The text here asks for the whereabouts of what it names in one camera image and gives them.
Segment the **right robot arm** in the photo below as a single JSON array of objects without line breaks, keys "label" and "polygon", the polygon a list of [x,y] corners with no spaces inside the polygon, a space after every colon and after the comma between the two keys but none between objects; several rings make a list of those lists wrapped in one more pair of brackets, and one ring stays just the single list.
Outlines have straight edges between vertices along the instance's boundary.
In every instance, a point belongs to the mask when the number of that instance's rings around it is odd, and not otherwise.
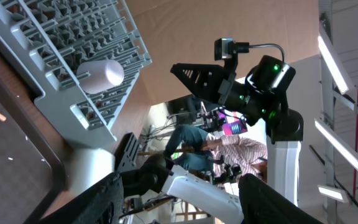
[{"label": "right robot arm", "polygon": [[239,83],[237,64],[233,56],[225,59],[223,66],[176,63],[170,71],[193,95],[239,112],[249,126],[265,121],[268,185],[296,205],[304,121],[299,112],[290,109],[287,99],[296,70],[265,55],[244,83]]}]

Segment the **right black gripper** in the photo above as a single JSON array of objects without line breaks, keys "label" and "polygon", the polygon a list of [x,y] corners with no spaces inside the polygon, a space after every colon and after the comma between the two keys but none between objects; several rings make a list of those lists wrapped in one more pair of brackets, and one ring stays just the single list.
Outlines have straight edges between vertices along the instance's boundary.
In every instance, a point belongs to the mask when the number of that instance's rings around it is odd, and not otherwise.
[{"label": "right black gripper", "polygon": [[197,98],[219,102],[230,111],[244,112],[250,88],[236,81],[238,58],[224,60],[224,66],[177,63],[170,72]]}]

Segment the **white cup pink inside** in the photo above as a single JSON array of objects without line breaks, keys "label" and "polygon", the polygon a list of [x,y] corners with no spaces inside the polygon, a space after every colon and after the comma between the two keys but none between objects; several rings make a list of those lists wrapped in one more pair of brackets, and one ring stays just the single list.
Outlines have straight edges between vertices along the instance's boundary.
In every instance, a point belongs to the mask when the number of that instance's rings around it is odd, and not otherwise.
[{"label": "white cup pink inside", "polygon": [[97,94],[119,86],[124,80],[124,69],[115,60],[98,60],[82,63],[76,74],[88,72],[89,76],[79,81],[80,87],[88,94]]}]

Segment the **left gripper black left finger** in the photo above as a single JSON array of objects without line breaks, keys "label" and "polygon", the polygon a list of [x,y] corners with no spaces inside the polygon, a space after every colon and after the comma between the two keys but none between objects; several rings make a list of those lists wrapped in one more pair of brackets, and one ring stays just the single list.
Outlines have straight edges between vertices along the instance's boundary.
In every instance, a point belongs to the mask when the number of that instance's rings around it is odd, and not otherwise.
[{"label": "left gripper black left finger", "polygon": [[39,223],[119,223],[123,201],[122,178],[111,173]]}]

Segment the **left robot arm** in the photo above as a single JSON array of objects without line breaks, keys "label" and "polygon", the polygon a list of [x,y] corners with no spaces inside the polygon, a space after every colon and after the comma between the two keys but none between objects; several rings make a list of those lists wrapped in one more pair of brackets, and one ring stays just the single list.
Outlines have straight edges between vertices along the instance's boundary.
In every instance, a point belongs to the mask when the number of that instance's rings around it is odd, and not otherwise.
[{"label": "left robot arm", "polygon": [[140,169],[112,172],[41,223],[118,223],[126,197],[148,190],[182,199],[224,223],[314,224],[310,216],[252,174],[239,181],[239,195],[231,195],[189,173],[161,154]]}]

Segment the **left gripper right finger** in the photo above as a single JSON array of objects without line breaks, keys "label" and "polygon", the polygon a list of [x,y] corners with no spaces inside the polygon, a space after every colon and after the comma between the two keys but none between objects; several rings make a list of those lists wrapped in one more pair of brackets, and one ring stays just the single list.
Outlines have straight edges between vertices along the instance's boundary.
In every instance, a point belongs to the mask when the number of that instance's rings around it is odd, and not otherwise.
[{"label": "left gripper right finger", "polygon": [[252,174],[239,180],[245,224],[321,224]]}]

